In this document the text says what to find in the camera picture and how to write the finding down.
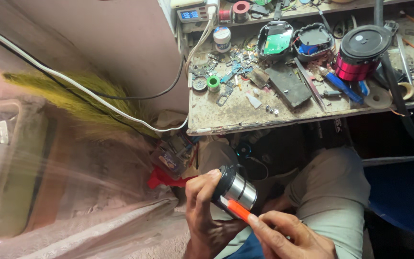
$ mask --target digital display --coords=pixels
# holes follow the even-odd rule
[[[180,12],[181,15],[181,19],[191,19],[191,18],[198,18],[199,16],[197,15],[197,11],[185,11],[185,12]]]

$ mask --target workbench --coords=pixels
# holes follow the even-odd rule
[[[385,0],[385,4],[388,3],[397,3],[404,2],[403,0]],[[356,0],[352,3],[342,5],[332,3],[330,4],[331,10],[336,12],[335,9],[339,11],[345,11],[347,8],[361,8],[361,6],[373,6],[373,0]],[[329,7],[322,4],[320,7],[327,9]],[[305,9],[305,12],[308,14],[317,13],[317,9],[314,10]],[[414,36],[405,35],[405,29],[414,29],[414,23],[409,21],[406,18],[397,18],[394,19],[400,24],[398,33],[400,33],[405,39],[411,41],[414,44]],[[257,24],[254,20],[249,21],[250,24],[247,26],[233,26],[230,27],[232,40],[231,44],[240,45],[246,38],[256,35],[259,29],[264,24]],[[337,40],[336,46],[338,47],[340,40]],[[209,38],[206,42],[199,48],[197,55],[193,57],[193,64],[201,65],[204,64],[208,59],[208,54],[215,52],[213,39]],[[405,52],[409,58],[413,59],[414,63],[414,49],[410,46],[405,46]],[[402,63],[400,61],[400,55],[396,47],[390,47],[388,50],[392,65],[394,68],[402,69]],[[226,62],[229,61],[228,55],[226,55]],[[219,74],[225,75],[230,68],[226,66],[226,63],[219,63],[215,68]],[[190,111],[189,111],[189,127],[187,133],[189,135],[217,135],[217,134],[227,134],[241,131],[249,130],[259,130],[280,126],[287,126],[297,123],[307,123],[325,119],[333,119],[340,117],[347,117],[353,115],[360,115],[366,113],[375,113],[375,112],[386,112],[390,111],[389,108],[386,109],[373,109],[366,104],[360,105],[349,101],[349,98],[343,94],[341,97],[336,98],[327,98],[323,99],[326,112],[322,112],[319,109],[319,106],[316,104],[316,101],[312,97],[310,100],[301,104],[297,108],[289,108],[284,104],[281,98],[276,96],[276,93],[273,88],[264,87],[259,89],[250,81],[244,81],[239,77],[239,83],[241,84],[241,90],[238,87],[234,88],[233,93],[227,99],[224,106],[220,107],[217,105],[216,101],[219,98],[220,94],[224,89],[221,89],[218,93],[211,93],[209,91],[204,93],[199,93],[193,91],[190,88]],[[316,85],[319,93],[322,93],[324,90],[336,90],[336,87],[331,85],[329,82],[318,82],[313,80]],[[371,86],[376,84],[376,81],[368,81]],[[189,79],[189,87],[192,85],[191,78]],[[259,94],[258,96],[254,95],[253,90],[257,89]],[[246,94],[255,96],[262,102],[262,105],[257,109],[250,104]],[[273,109],[278,109],[279,114],[274,115],[266,111],[266,105],[269,105]],[[414,101],[407,101],[407,107],[414,108]]]

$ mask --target green circuit board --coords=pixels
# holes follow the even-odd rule
[[[277,54],[290,46],[292,39],[291,31],[281,34],[268,35],[264,46],[264,54]]]

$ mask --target black speaker cap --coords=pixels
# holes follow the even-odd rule
[[[356,59],[368,59],[384,53],[391,45],[392,35],[384,27],[364,25],[348,32],[341,41],[344,54]]]

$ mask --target broom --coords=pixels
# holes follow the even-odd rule
[[[120,86],[113,85],[112,83],[103,80],[96,75],[74,73],[63,74],[75,80],[80,85],[83,85],[97,92],[112,96],[126,97],[126,93]],[[153,130],[148,129],[143,124],[129,120],[122,115],[117,114],[116,112],[112,111],[105,105],[95,100],[92,96],[86,94],[84,91],[78,89],[77,87],[59,77],[56,77],[56,79],[71,89],[73,92],[83,97],[85,100],[91,103],[91,105],[85,103],[80,98],[66,91],[60,85],[41,73],[4,73],[3,78],[8,83],[21,86],[30,91],[32,94],[42,96],[56,106],[66,109],[70,114],[78,118],[80,121],[83,121],[87,124],[100,124],[100,127],[96,129],[89,128],[86,131],[85,134],[89,136],[102,135],[101,138],[106,139],[106,131],[129,131],[130,127],[121,124],[113,119],[116,118],[131,125],[141,133],[147,134],[154,138],[159,138]],[[105,98],[105,100],[124,113],[129,114],[130,116],[137,119],[143,119],[143,114],[141,114],[139,109],[137,109],[130,101],[108,98]],[[105,114],[100,113],[94,107],[101,109],[105,112]]]

